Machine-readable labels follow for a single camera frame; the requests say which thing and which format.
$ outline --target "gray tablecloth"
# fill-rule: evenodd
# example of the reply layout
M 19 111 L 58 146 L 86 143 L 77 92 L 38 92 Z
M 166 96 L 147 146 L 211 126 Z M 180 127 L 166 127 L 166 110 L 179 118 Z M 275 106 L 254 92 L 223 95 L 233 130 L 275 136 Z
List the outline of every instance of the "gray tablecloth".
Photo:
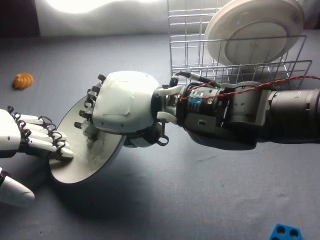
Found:
M 320 76 L 320 33 L 306 32 L 300 59 Z M 170 79 L 166 35 L 0 40 L 0 108 L 59 123 L 98 74 L 132 70 Z M 13 91 L 17 73 L 35 83 Z M 304 88 L 320 87 L 308 80 Z M 32 208 L 0 204 L 0 239 L 266 240 L 277 223 L 319 239 L 320 148 L 261 143 L 224 151 L 167 125 L 166 147 L 122 148 L 93 182 L 55 183 L 46 159 L 17 154 L 0 166 L 36 195 Z

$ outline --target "robotic hand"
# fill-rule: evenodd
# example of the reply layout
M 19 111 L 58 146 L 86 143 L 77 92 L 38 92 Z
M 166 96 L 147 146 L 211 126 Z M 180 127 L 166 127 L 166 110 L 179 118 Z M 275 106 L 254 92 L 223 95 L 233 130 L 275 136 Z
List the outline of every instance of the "robotic hand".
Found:
M 26 153 L 47 158 L 53 155 L 60 161 L 73 158 L 67 136 L 45 116 L 23 115 L 12 106 L 0 109 L 0 158 L 11 158 L 16 153 Z M 19 207 L 30 206 L 34 194 L 12 179 L 0 168 L 0 202 Z
M 179 86 L 180 76 L 196 81 Z M 86 111 L 79 113 L 85 120 L 74 123 L 89 141 L 103 131 L 126 136 L 125 147 L 165 146 L 169 122 L 184 128 L 196 143 L 224 150 L 250 150 L 267 141 L 320 141 L 320 90 L 275 88 L 293 79 L 318 77 L 221 84 L 178 72 L 162 87 L 153 77 L 134 71 L 98 78 L 87 91 Z

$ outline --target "bright light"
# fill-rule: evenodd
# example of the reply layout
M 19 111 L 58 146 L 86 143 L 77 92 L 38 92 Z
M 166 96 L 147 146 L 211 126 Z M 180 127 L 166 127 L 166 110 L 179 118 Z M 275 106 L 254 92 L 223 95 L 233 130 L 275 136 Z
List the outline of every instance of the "bright light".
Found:
M 47 0 L 54 9 L 69 13 L 81 14 L 97 9 L 111 2 L 122 2 L 125 0 Z M 151 2 L 152 0 L 136 0 L 137 2 Z

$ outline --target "plate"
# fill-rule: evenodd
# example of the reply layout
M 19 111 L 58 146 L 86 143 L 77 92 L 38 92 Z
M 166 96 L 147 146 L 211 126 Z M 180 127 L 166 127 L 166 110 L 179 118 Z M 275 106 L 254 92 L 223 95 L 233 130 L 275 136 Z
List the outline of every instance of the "plate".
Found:
M 303 26 L 296 0 L 233 0 L 210 20 L 204 39 L 218 40 L 206 47 L 222 65 L 269 63 L 293 47 Z
M 87 145 L 83 132 L 74 127 L 74 122 L 82 123 L 84 120 L 79 116 L 79 111 L 85 110 L 86 98 L 82 98 L 69 110 L 57 128 L 67 135 L 74 158 L 69 162 L 49 159 L 53 177 L 64 184 L 78 183 L 93 176 L 118 155 L 126 140 L 125 136 L 100 131 L 93 145 Z

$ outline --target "wire dish rack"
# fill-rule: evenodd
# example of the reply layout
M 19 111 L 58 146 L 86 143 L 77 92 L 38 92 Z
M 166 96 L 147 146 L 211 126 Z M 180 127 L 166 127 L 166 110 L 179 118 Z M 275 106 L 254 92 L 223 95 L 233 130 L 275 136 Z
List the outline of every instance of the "wire dish rack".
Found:
M 307 40 L 307 36 L 264 37 L 247 39 L 217 39 L 204 40 L 206 27 L 211 18 L 230 0 L 167 0 L 168 24 L 170 39 L 171 75 L 176 72 L 194 72 L 221 83 L 238 83 L 256 81 L 261 83 L 285 79 L 292 76 L 305 76 L 312 64 L 311 60 L 299 60 L 300 54 Z M 297 40 L 287 53 L 281 53 L 273 62 L 252 63 L 257 41 L 270 43 L 276 39 L 287 41 Z M 222 65 L 219 56 L 213 59 L 207 51 L 208 42 L 224 46 L 234 41 L 232 65 Z M 250 64 L 236 63 L 238 46 L 250 45 Z M 299 89 L 304 79 L 293 80 L 282 87 L 285 89 Z M 186 85 L 191 80 L 180 78 L 179 85 Z

